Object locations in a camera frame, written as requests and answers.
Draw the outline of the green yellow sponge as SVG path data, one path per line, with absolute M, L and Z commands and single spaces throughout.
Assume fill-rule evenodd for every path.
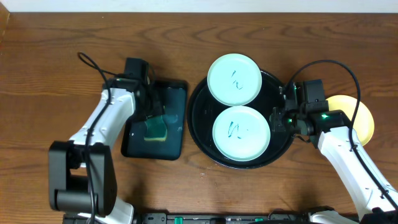
M 155 116 L 145 121 L 147 131 L 145 141 L 165 141 L 167 139 L 167 126 L 163 116 Z

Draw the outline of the light green plate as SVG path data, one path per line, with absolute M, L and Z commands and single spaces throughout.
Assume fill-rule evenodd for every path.
M 252 161 L 261 156 L 271 142 L 265 117 L 248 106 L 233 106 L 222 111 L 212 127 L 216 148 L 228 159 Z
M 216 59 L 207 74 L 211 95 L 226 106 L 246 105 L 254 100 L 262 86 L 259 67 L 243 54 L 226 54 Z

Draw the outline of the yellow plate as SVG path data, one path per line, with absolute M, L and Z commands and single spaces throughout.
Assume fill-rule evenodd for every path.
M 352 120 L 357 99 L 347 95 L 335 95 L 326 99 L 329 110 L 341 110 Z M 374 119 L 369 109 L 359 103 L 357 115 L 355 117 L 353 129 L 356 131 L 361 144 L 366 145 L 374 134 Z

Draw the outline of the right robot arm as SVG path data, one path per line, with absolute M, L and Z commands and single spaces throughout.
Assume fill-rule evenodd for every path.
M 360 99 L 354 99 L 349 118 L 343 110 L 331 110 L 321 90 L 295 89 L 281 95 L 283 105 L 271 115 L 272 131 L 308 137 L 337 172 L 360 223 L 397 223 L 397 190 L 364 150 L 354 127 Z

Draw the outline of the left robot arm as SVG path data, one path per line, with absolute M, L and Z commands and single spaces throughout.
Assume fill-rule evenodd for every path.
M 131 116 L 144 119 L 161 113 L 155 84 L 147 78 L 107 80 L 81 129 L 49 148 L 50 208 L 76 213 L 87 223 L 132 223 L 134 207 L 117 196 L 111 150 Z

